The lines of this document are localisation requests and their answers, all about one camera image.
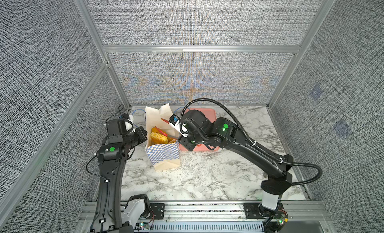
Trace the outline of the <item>orange oval bread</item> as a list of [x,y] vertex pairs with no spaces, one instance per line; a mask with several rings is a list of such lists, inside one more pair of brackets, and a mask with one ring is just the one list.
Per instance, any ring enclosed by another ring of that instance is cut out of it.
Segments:
[[157,127],[153,127],[153,128],[152,128],[152,132],[156,132],[156,133],[164,134],[164,132],[161,131],[160,129],[158,129]]

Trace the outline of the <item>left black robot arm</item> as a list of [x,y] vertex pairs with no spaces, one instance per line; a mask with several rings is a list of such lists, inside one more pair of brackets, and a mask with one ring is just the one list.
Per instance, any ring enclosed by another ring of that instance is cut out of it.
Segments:
[[90,226],[90,233],[133,233],[135,224],[123,220],[121,212],[121,190],[123,174],[128,159],[135,147],[147,141],[147,131],[135,127],[133,117],[122,114],[118,119],[105,123],[107,135],[102,140],[95,158],[99,172],[97,207]]

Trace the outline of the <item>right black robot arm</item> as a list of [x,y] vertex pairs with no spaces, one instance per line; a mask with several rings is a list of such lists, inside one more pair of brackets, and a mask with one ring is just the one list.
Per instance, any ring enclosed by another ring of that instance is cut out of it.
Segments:
[[199,144],[209,150],[219,147],[237,153],[264,171],[268,178],[261,183],[263,196],[259,215],[267,218],[277,214],[282,194],[293,185],[293,176],[289,172],[291,156],[278,155],[247,139],[240,126],[227,118],[220,117],[211,122],[198,110],[189,110],[182,117],[172,115],[170,125],[180,133],[178,141],[189,151]]

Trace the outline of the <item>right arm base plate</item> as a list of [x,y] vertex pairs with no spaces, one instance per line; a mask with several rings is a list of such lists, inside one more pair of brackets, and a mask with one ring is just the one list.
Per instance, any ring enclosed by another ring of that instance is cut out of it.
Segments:
[[288,212],[284,209],[284,205],[280,202],[276,210],[264,208],[261,202],[244,203],[243,210],[247,219],[286,219]]

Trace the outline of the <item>red kitchen tongs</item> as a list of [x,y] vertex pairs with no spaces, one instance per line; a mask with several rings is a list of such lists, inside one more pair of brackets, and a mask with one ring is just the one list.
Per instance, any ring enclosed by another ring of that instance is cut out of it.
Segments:
[[165,135],[168,138],[178,139],[179,134],[170,125],[169,121],[164,119],[164,118],[161,118],[161,121],[164,122],[164,124],[160,128],[156,127],[156,129],[159,131],[159,133]]

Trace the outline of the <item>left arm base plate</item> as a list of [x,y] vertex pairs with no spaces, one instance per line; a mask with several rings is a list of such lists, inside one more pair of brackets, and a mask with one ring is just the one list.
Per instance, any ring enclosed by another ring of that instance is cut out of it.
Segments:
[[163,220],[165,204],[147,204],[144,201],[137,202],[131,210],[134,220]]

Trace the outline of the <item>blue checkered paper bag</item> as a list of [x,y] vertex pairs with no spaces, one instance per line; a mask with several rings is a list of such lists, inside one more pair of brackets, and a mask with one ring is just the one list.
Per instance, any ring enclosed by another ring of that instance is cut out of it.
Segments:
[[147,131],[146,154],[156,171],[174,169],[180,167],[180,149],[177,139],[168,138],[167,144],[151,144],[150,133],[153,127],[160,128],[164,122],[161,118],[169,120],[174,114],[169,104],[161,106],[159,109],[145,107],[145,109],[136,109],[132,112],[135,117],[138,113],[144,116],[145,130]]

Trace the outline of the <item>ridged yellow bread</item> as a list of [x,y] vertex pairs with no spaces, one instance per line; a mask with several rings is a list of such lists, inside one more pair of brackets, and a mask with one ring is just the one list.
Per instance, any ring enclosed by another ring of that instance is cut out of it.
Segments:
[[154,144],[167,144],[169,142],[168,138],[165,135],[158,133],[158,132],[151,132],[150,133],[150,139],[151,139],[152,145],[154,145]]

